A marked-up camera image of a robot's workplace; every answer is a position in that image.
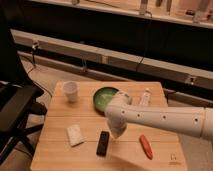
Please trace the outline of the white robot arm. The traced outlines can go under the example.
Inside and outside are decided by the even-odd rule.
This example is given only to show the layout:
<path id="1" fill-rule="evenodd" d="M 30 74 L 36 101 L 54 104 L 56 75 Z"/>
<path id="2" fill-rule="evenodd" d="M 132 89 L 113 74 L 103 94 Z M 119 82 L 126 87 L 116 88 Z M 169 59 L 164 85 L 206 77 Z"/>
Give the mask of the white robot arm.
<path id="1" fill-rule="evenodd" d="M 126 92 L 119 91 L 104 113 L 114 138 L 133 123 L 213 141 L 213 108 L 136 106 Z"/>

